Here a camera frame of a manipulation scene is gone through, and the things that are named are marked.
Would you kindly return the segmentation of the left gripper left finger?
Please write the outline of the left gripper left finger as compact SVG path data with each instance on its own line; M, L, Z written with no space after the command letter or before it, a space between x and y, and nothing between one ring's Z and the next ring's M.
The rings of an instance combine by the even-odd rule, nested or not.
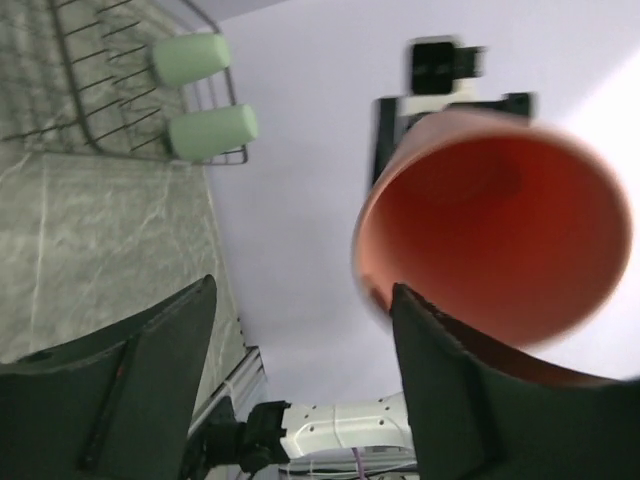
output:
M175 479L216 312L207 275L1 367L4 479Z

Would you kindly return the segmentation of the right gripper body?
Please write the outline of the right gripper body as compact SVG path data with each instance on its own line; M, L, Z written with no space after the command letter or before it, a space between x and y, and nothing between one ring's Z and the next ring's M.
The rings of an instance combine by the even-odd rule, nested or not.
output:
M369 187L373 187L389 164L404 134L423 117L441 110L461 107L508 113L523 117L529 122L535 116L536 103L535 92L509 92L494 100L478 100L471 92L445 96L385 96L375 100Z

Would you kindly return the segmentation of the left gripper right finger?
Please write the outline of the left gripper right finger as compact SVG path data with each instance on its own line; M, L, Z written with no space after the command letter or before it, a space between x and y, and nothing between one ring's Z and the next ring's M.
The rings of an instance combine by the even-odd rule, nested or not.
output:
M410 287L390 317L423 479L635 479L639 383L527 355Z

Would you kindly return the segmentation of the salmon pink plastic cup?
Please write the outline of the salmon pink plastic cup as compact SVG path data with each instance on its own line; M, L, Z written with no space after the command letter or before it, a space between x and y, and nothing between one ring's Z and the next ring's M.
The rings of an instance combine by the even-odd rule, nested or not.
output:
M452 108L403 135L359 214L352 265L380 309L395 284L409 286L491 367L539 384L594 386L600 377L525 348L608 300L632 239L626 195L594 152L515 115Z

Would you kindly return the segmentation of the tall green plastic cup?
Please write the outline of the tall green plastic cup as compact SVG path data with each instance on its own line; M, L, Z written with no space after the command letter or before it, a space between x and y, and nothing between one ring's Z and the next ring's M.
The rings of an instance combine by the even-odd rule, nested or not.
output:
M167 132L177 158L203 161L251 143L258 137L259 127L253 108L240 104L173 118Z

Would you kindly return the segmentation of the small light green cup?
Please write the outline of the small light green cup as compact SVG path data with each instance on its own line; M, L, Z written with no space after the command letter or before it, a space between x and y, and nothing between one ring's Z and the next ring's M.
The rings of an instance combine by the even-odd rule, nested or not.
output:
M162 85L181 87L225 70L231 53L222 35L199 32L159 41L151 49L151 63Z

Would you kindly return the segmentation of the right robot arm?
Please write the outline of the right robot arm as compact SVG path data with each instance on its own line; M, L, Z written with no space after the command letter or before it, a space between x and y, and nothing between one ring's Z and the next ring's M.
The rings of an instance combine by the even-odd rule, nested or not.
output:
M389 165L404 133L422 117L449 105L484 108L530 119L532 92L508 93L499 100L474 101L456 94L449 102L403 112L397 97L376 102L376 130L370 180L376 182ZM360 452L367 447L396 447L413 451L413 438L404 396L396 393L370 402L342 405L300 405L286 401L260 403L239 421L230 387L221 387L197 413L190 428L180 476L204 479L219 466L237 465L254 476L271 465L336 449Z

